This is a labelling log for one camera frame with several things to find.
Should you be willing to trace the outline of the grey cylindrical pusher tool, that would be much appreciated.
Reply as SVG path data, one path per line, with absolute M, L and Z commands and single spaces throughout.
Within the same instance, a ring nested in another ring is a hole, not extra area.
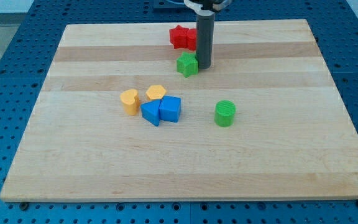
M 196 59 L 199 69 L 211 66 L 215 13 L 208 16 L 197 15 L 196 19 Z

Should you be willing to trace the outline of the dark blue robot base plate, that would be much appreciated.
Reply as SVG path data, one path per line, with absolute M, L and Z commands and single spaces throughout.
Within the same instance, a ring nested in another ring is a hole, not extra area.
M 190 11 L 191 9 L 185 6 L 184 0 L 152 0 L 153 10 L 155 11 Z

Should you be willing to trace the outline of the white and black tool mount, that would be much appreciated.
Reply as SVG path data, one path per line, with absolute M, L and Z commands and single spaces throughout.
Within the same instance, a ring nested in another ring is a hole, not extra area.
M 231 4 L 231 0 L 184 0 L 186 7 L 199 16 L 211 16 Z

